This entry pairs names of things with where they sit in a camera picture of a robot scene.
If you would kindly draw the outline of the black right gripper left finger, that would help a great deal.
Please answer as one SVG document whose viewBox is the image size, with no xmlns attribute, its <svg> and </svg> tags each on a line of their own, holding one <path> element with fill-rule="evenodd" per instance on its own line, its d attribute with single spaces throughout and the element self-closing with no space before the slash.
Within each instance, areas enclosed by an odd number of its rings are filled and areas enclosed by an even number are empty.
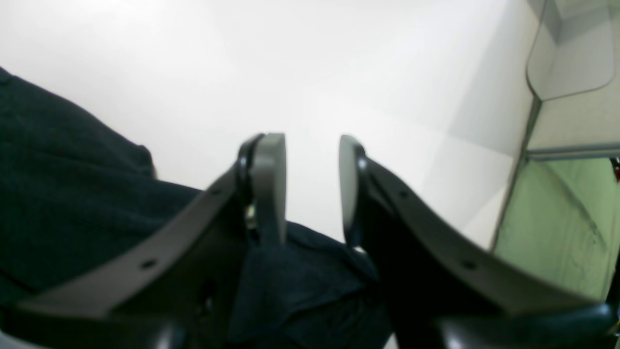
<svg viewBox="0 0 620 349">
<path fill-rule="evenodd" d="M 148 240 L 9 307 L 10 349 L 224 349 L 250 249 L 286 240 L 286 143 L 259 133 Z"/>
</svg>

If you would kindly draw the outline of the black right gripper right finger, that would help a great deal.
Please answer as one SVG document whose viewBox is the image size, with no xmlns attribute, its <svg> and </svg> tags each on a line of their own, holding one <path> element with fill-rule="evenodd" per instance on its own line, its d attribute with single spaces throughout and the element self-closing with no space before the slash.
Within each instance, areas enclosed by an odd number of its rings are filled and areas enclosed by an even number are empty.
<svg viewBox="0 0 620 349">
<path fill-rule="evenodd" d="M 611 349 L 618 308 L 500 260 L 456 232 L 403 181 L 343 135 L 345 241 L 379 274 L 401 349 Z"/>
</svg>

